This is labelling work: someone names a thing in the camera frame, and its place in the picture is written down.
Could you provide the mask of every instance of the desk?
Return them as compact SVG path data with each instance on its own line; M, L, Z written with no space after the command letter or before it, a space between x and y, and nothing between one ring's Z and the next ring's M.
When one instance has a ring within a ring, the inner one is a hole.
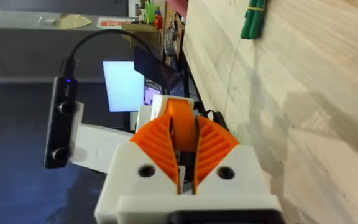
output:
M183 43L206 109L255 148L288 223L358 223L358 2L189 1Z

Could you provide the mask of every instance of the black cable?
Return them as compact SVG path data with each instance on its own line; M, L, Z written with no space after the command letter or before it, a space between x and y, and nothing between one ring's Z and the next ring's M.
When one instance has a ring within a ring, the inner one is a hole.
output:
M155 66L156 69L158 70L161 80L163 80L163 75L161 73L160 67L159 67L159 63L161 63L161 61L154 56L153 52L150 50L150 48L147 46L147 44L140 39L138 36L136 36L133 33L130 33L128 31L124 31L124 30L119 30L119 29L106 29L106 30L101 30L101 31L97 31L94 32L90 35L87 35L86 37L82 38L73 48L73 50L71 50L68 58L65 59L65 61L63 62L62 65L62 71L63 71L63 75L68 77L68 78L74 78L74 66L75 66L75 54L78 51L78 49L85 44L87 41L89 41L90 39L92 39L93 37L99 36L99 35L103 35L103 34L122 34L122 35L127 35L129 37L132 37L133 39L137 40L141 45L143 45L143 47L146 49L147 53L150 54L150 56L153 58L154 62L155 62ZM164 91L166 89L165 84L162 82L162 90Z

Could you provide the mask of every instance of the screw hole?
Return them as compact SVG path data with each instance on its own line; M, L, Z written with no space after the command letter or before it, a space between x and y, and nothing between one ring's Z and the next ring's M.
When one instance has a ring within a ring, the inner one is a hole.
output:
M218 169L218 176L224 180L231 180L234 178L234 171L230 167L220 167Z
M143 165L139 168L138 174L141 177L151 177L155 174L155 168L152 165Z

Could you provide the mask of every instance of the light wood surface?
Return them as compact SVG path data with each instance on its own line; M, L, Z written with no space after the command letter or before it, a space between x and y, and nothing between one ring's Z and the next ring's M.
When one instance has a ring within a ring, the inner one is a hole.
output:
M189 1L183 44L207 109L258 154L288 223L358 223L358 1Z

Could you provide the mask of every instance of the orange sticker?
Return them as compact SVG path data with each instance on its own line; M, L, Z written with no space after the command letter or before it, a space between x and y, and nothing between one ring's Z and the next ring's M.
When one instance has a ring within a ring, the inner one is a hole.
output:
M116 21L110 21L109 26L116 26L116 25L117 25L117 22L116 22Z
M101 22L101 25L102 25L102 26L108 26L108 25L109 25L109 21L102 21L102 22Z

